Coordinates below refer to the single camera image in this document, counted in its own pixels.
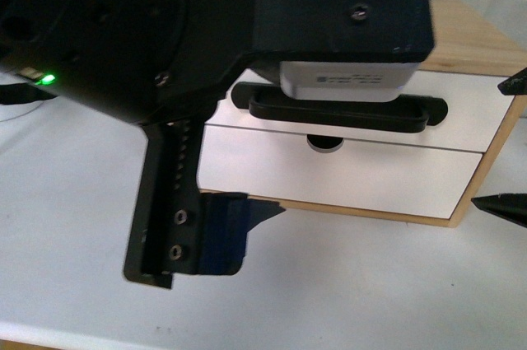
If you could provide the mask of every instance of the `hex screw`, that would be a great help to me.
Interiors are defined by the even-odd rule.
[[[156,83],[156,86],[158,88],[162,88],[163,86],[166,86],[168,84],[169,80],[170,80],[169,72],[160,72],[159,74],[156,75],[154,82]]]
[[[181,257],[183,256],[183,247],[181,247],[180,245],[174,245],[170,249],[168,256],[172,261],[177,261],[178,259],[181,259]]]
[[[352,18],[352,21],[354,21],[355,23],[362,23],[363,21],[368,19],[370,12],[371,12],[370,6],[361,2],[361,3],[355,4],[350,9],[350,17]]]
[[[187,222],[187,220],[189,219],[189,214],[186,212],[186,210],[179,210],[175,215],[174,215],[174,222],[175,222],[175,225],[183,225]]]

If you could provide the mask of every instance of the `black drawer handle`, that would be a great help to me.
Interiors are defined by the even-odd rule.
[[[386,103],[295,100],[275,86],[240,82],[231,99],[256,118],[348,128],[419,133],[445,119],[448,105],[430,96],[401,95]]]

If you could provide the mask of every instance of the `circular hole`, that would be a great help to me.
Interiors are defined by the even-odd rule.
[[[189,215],[185,210],[179,210],[174,217],[175,223],[177,225],[182,225],[187,222],[187,219],[189,218]]]
[[[2,29],[11,40],[32,41],[36,38],[33,22],[21,16],[10,16],[4,19]]]
[[[175,245],[170,249],[168,255],[171,260],[177,261],[183,256],[183,248],[180,245]]]
[[[330,136],[319,136],[316,134],[307,135],[307,143],[317,152],[335,152],[344,144],[343,138],[332,138]]]

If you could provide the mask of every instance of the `indicator light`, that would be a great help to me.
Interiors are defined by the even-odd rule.
[[[53,74],[46,74],[40,81],[36,83],[36,85],[47,86],[55,83],[55,81],[57,81],[56,76],[54,76]]]

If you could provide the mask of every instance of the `white drawer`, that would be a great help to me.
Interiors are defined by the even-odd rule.
[[[247,110],[237,109],[229,96],[220,102],[217,112],[208,123],[235,128],[311,133],[356,140],[485,152],[512,102],[512,97],[502,96],[497,89],[497,84],[503,79],[444,72],[416,72],[404,89],[404,93],[441,97],[449,106],[449,114],[443,123],[435,127],[427,127],[421,133],[391,133],[257,119]],[[245,72],[240,80],[262,81],[252,72]]]
[[[305,135],[208,125],[203,189],[450,218],[482,154],[345,140],[319,153]]]

